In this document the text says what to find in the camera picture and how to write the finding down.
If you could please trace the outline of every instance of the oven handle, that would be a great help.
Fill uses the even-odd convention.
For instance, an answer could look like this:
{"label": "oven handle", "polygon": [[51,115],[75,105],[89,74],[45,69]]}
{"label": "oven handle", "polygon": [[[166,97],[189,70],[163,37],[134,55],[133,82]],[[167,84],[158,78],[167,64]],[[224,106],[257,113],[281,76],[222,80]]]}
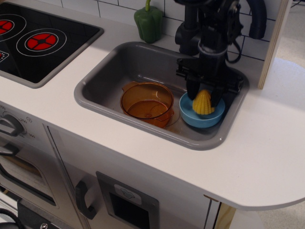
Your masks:
{"label": "oven handle", "polygon": [[0,146],[0,155],[2,156],[15,156],[19,153],[19,149],[10,143],[7,143],[5,146]]}
{"label": "oven handle", "polygon": [[93,219],[96,215],[94,207],[90,206],[87,208],[85,202],[85,195],[88,189],[86,184],[83,181],[80,181],[75,187],[75,201],[78,210],[88,219]]}

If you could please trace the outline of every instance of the white countertop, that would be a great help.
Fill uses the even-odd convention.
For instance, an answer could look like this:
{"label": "white countertop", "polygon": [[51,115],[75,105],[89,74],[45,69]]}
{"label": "white countertop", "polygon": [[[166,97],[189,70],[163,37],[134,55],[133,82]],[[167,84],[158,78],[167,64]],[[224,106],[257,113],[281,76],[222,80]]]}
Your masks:
{"label": "white countertop", "polygon": [[[259,90],[257,69],[262,62],[243,57],[239,70],[251,87],[227,139],[215,149],[194,151],[87,110],[74,99],[77,83],[114,47],[141,41],[136,27],[34,0],[11,2],[100,26],[105,32],[41,88],[0,77],[1,102],[193,184],[235,208],[267,210],[305,200],[304,68],[276,58]],[[169,36],[154,45],[178,50]]]}

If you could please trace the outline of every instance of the white tile wall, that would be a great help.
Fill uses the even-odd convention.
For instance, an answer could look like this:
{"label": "white tile wall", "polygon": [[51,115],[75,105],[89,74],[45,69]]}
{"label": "white tile wall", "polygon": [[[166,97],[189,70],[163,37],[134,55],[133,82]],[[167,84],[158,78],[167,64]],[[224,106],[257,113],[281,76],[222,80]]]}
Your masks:
{"label": "white tile wall", "polygon": [[61,0],[61,2],[65,8],[100,16],[98,2],[95,0]]}
{"label": "white tile wall", "polygon": [[45,3],[48,3],[48,4],[52,4],[52,5],[55,5],[55,6],[61,6],[62,7],[61,0],[39,0],[39,1],[42,1],[42,2],[45,2]]}
{"label": "white tile wall", "polygon": [[[53,5],[85,12],[98,17],[108,18],[110,20],[135,25],[134,13],[145,7],[146,0],[39,0]],[[267,8],[267,30],[262,40],[253,40],[249,38],[249,28],[252,21],[251,10],[246,0],[240,0],[241,14],[240,21],[244,28],[242,37],[237,42],[242,48],[242,54],[265,59],[269,41],[275,25],[277,12],[281,0],[264,0]],[[184,6],[177,4],[174,0],[151,0],[151,5],[157,7],[163,12],[163,33],[175,36],[179,25],[184,21]],[[234,46],[229,47],[230,52],[237,53]]]}

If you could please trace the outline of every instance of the white cabinet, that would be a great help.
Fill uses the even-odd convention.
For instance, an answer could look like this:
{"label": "white cabinet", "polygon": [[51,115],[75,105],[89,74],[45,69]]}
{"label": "white cabinet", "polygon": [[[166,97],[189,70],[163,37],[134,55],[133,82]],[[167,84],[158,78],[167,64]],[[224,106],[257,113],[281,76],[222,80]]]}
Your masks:
{"label": "white cabinet", "polygon": [[92,229],[213,228],[220,203],[199,188],[65,130],[49,130]]}

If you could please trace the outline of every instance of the red burner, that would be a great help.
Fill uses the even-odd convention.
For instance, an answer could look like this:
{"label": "red burner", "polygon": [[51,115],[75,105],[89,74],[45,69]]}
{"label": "red burner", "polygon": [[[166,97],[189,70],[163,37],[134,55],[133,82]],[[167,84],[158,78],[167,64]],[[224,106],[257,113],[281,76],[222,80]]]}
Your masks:
{"label": "red burner", "polygon": [[43,51],[57,43],[58,38],[51,33],[40,33],[32,36],[27,41],[27,47],[33,51]]}
{"label": "red burner", "polygon": [[0,20],[0,35],[5,34],[13,28],[13,23],[7,20]]}

